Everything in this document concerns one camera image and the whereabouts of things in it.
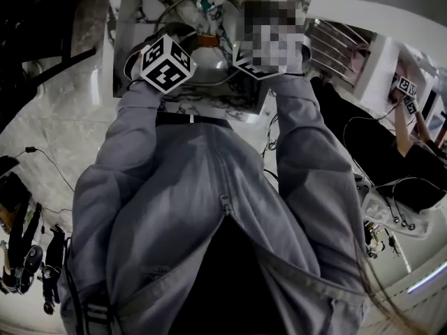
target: marble surface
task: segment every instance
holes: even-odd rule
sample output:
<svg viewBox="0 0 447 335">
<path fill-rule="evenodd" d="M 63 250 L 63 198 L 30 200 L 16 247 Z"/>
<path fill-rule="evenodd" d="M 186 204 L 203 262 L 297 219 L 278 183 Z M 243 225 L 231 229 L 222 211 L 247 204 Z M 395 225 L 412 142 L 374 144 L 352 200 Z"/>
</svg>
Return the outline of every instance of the marble surface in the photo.
<svg viewBox="0 0 447 335">
<path fill-rule="evenodd" d="M 129 83 L 122 73 L 127 54 L 134 45 L 154 33 L 154 22 L 176 1 L 179 0 L 110 0 L 104 42 L 104 50 L 108 53 L 103 58 L 104 68 L 107 66 L 108 69 L 103 74 L 105 94 L 122 95 Z M 297 8 L 305 14 L 310 0 L 297 1 Z M 199 33 L 219 37 L 218 48 L 200 49 L 193 53 L 199 67 L 190 82 L 216 82 L 234 71 L 231 67 L 232 45 L 236 34 L 235 20 L 239 14 L 239 10 L 228 1 L 204 13 L 196 8 L 196 0 L 185 0 L 163 18 L 160 27 L 167 22 L 180 21 Z M 184 84 L 165 96 L 162 106 L 169 112 L 256 122 L 254 116 L 261 112 L 265 98 L 265 94 L 259 96 L 260 88 L 260 83 L 239 73 L 219 87 Z"/>
</svg>

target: hand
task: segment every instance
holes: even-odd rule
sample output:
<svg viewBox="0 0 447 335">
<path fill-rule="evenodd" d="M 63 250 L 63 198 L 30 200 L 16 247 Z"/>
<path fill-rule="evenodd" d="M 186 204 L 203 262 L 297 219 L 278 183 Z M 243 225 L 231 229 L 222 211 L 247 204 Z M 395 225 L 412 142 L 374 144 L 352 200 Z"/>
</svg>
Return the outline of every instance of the hand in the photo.
<svg viewBox="0 0 447 335">
<path fill-rule="evenodd" d="M 390 101 L 392 104 L 396 104 L 399 103 L 403 97 L 404 94 L 402 93 L 402 91 L 400 91 L 397 88 L 394 88 L 394 91 L 392 91 L 390 94 Z"/>
<path fill-rule="evenodd" d="M 141 61 L 142 61 L 142 57 L 141 57 L 141 53 L 138 55 L 138 59 L 135 62 L 135 64 L 132 67 L 131 70 L 131 77 L 132 80 L 141 80 L 141 74 L 140 74 L 140 69 L 141 69 Z"/>
</svg>

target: hoodie zipper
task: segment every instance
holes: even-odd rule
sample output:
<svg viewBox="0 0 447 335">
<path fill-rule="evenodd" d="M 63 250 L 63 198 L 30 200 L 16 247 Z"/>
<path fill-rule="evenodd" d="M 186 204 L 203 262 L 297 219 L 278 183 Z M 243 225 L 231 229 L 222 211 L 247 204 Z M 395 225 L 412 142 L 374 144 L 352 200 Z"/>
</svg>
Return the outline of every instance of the hoodie zipper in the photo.
<svg viewBox="0 0 447 335">
<path fill-rule="evenodd" d="M 222 209 L 223 209 L 223 215 L 224 216 L 232 216 L 233 209 L 231 207 L 230 198 L 227 195 L 221 196 L 221 204 L 222 204 Z"/>
</svg>

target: marble countertop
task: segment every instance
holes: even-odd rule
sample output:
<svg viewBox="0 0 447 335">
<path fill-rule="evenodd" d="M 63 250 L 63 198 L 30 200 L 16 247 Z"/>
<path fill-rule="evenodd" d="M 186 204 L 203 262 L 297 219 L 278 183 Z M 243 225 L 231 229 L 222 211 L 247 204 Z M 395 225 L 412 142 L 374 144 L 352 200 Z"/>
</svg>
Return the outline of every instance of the marble countertop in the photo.
<svg viewBox="0 0 447 335">
<path fill-rule="evenodd" d="M 124 65 L 127 52 L 133 46 L 154 33 L 153 22 L 175 1 L 178 0 L 109 0 L 103 43 L 102 93 L 111 98 L 122 95 L 128 80 L 119 66 Z M 304 12 L 307 12 L 309 2 L 302 0 L 301 9 Z M 168 14 L 160 26 L 169 21 L 183 21 L 196 31 L 218 36 L 219 47 L 206 49 L 206 53 L 210 54 L 206 59 L 222 61 L 222 69 L 231 74 L 234 69 L 231 56 L 235 24 L 233 28 L 228 27 L 231 24 L 222 18 L 228 13 L 235 14 L 231 9 L 234 10 L 234 7 L 226 1 L 213 13 L 205 15 L 199 13 L 194 0 L 186 0 Z M 160 111 L 256 123 L 268 93 L 260 82 L 239 73 L 229 83 L 219 87 L 182 85 L 164 97 Z"/>
</svg>

